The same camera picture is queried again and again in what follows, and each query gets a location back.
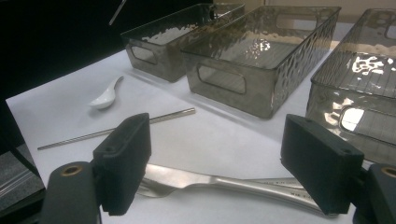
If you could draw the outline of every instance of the gray translucent bin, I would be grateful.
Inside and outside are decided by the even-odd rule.
[[[369,9],[311,79],[306,116],[396,165],[396,10]]]
[[[259,7],[188,45],[191,91],[271,118],[328,52],[339,10]]]
[[[170,82],[186,72],[180,48],[244,15],[244,4],[198,4],[121,34],[134,68]]]

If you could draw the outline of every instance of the fork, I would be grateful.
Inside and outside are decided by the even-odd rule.
[[[239,181],[255,186],[255,189],[243,190],[244,192],[260,194],[274,199],[288,201],[290,203],[301,205],[302,207],[307,207],[316,212],[320,212],[321,214],[323,214],[320,208],[318,207],[318,205],[306,192],[306,190],[303,187],[299,186],[298,182],[294,187],[282,186],[282,184],[284,184],[285,182],[286,184],[289,183],[290,181],[292,182],[293,179],[294,178],[280,178],[280,179],[254,179],[254,180],[239,180]],[[201,186],[209,186],[209,185],[194,185],[194,186],[201,187]],[[227,189],[242,190],[241,188],[232,188],[230,186],[228,187],[221,186],[221,187],[225,187]],[[143,178],[143,180],[140,183],[139,189],[137,190],[137,194],[151,198],[161,198],[168,196],[177,189],[180,188],[171,187],[159,183],[157,181],[150,180],[148,178]]]

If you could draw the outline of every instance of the utensil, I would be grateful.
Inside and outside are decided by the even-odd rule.
[[[177,111],[175,113],[162,115],[162,116],[150,119],[149,123],[153,124],[153,123],[158,123],[158,122],[161,122],[161,121],[166,121],[166,120],[169,120],[169,119],[177,119],[177,118],[188,116],[188,115],[191,115],[191,114],[195,114],[195,108],[185,109],[185,110]],[[83,135],[83,136],[80,136],[80,137],[64,140],[62,142],[57,142],[57,143],[49,144],[49,145],[46,145],[46,146],[43,146],[43,147],[38,147],[37,149],[38,150],[43,150],[43,149],[48,149],[48,148],[52,148],[52,147],[59,147],[59,146],[63,146],[63,145],[66,145],[66,144],[75,143],[75,142],[79,142],[79,141],[82,141],[82,140],[86,140],[86,139],[90,139],[90,138],[94,138],[94,137],[110,134],[111,132],[114,131],[114,129],[115,128],[107,129],[107,130],[104,130],[104,131],[101,131],[101,132],[98,132],[98,133],[90,133],[90,134]]]
[[[106,90],[98,98],[94,99],[89,105],[95,109],[104,109],[113,104],[116,99],[116,84],[123,80],[123,77],[118,77],[110,82]]]
[[[176,189],[192,186],[222,187],[259,194],[295,203],[323,214],[304,189],[294,189],[217,175],[203,175],[152,164],[148,164],[146,167],[146,174],[138,193],[149,197],[164,197]]]

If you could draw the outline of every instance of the plastic bin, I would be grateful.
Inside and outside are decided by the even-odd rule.
[[[198,4],[121,34],[134,68],[175,82],[186,72],[180,48],[244,15],[244,4]]]
[[[368,9],[311,79],[306,116],[396,165],[396,10]]]
[[[259,7],[188,45],[182,53],[191,91],[271,118],[328,52],[339,10]]]

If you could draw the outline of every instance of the spoon bowl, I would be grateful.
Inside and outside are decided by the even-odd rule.
[[[113,104],[116,99],[116,84],[122,80],[123,77],[118,77],[110,82],[106,90],[96,99],[89,103],[89,106],[95,109],[104,109]]]

